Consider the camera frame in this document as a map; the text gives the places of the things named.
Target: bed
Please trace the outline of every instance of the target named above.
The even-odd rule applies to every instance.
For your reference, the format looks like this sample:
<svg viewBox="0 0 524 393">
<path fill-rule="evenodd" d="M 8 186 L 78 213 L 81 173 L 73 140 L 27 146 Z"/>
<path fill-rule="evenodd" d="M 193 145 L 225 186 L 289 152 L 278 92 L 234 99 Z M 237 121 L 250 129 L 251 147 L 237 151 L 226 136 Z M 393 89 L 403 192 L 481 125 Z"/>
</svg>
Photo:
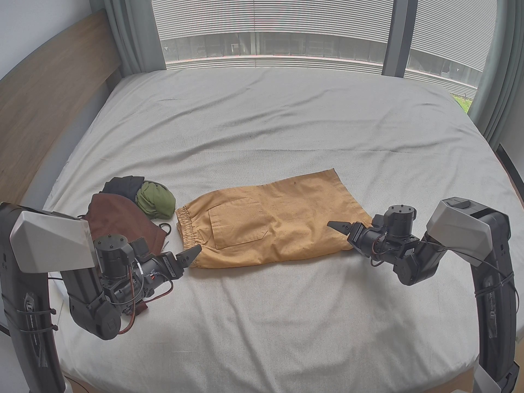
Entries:
<svg viewBox="0 0 524 393">
<path fill-rule="evenodd" d="M 507 213 L 524 292 L 524 210 L 507 174 L 444 88 L 411 80 L 299 68 L 130 76 L 70 155 L 44 209 L 83 214 L 113 176 L 162 182 L 182 206 L 215 189 L 329 168 L 370 215 L 416 207 L 416 235 L 451 196 Z M 181 250 L 176 232 L 167 240 L 167 250 Z M 64 372 L 111 393 L 443 392 L 464 375 L 471 385 L 478 354 L 471 272 L 452 252 L 412 287 L 390 265 L 372 268 L 353 252 L 192 268 L 111 341 L 75 325 L 54 283 L 50 298 Z"/>
</svg>

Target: wooden headboard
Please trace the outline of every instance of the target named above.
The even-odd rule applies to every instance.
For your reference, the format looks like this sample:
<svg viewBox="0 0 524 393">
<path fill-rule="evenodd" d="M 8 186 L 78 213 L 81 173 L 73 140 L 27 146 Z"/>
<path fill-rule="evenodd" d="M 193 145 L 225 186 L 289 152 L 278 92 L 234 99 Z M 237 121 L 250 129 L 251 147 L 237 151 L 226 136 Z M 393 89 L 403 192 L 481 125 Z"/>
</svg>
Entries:
<svg viewBox="0 0 524 393">
<path fill-rule="evenodd" d="M 0 80 L 0 202 L 20 203 L 53 143 L 120 64 L 101 10 Z"/>
</svg>

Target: brown garment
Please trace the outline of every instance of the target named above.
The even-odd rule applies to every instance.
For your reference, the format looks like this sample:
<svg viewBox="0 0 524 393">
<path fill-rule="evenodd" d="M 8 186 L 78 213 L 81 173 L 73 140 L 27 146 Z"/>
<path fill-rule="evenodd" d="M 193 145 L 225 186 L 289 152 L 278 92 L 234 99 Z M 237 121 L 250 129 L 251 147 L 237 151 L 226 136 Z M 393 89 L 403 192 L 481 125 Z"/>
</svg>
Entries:
<svg viewBox="0 0 524 393">
<path fill-rule="evenodd" d="M 228 268 L 315 258 L 351 249 L 333 221 L 371 217 L 334 169 L 266 185 L 221 189 L 176 210 L 184 249 L 202 251 L 192 266 Z"/>
<path fill-rule="evenodd" d="M 161 253 L 167 236 L 133 201 L 112 193 L 93 195 L 84 219 L 89 223 L 93 240 L 107 234 L 122 234 L 129 242 L 143 237 L 154 255 Z"/>
</svg>

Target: tan shorts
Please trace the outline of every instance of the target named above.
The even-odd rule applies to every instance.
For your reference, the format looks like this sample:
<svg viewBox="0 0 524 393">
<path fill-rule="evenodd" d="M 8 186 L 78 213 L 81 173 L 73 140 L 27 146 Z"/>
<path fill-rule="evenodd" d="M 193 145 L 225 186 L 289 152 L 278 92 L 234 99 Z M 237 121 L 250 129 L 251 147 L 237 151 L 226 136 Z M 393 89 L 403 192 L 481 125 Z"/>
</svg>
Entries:
<svg viewBox="0 0 524 393">
<path fill-rule="evenodd" d="M 176 210 L 184 249 L 200 244 L 192 266 L 229 268 L 310 259 L 351 249 L 333 221 L 371 217 L 334 169 L 266 185 L 202 195 Z"/>
</svg>

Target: building facade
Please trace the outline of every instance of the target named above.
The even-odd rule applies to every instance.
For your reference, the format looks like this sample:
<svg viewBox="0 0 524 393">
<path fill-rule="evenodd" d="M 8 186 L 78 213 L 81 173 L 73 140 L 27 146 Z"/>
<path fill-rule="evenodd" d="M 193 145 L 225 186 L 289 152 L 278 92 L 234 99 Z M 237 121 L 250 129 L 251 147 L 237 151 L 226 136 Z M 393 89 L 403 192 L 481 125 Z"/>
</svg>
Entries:
<svg viewBox="0 0 524 393">
<path fill-rule="evenodd" d="M 380 74 L 393 0 L 152 0 L 168 69 L 313 67 Z M 473 97 L 497 0 L 419 0 L 405 77 Z"/>
</svg>

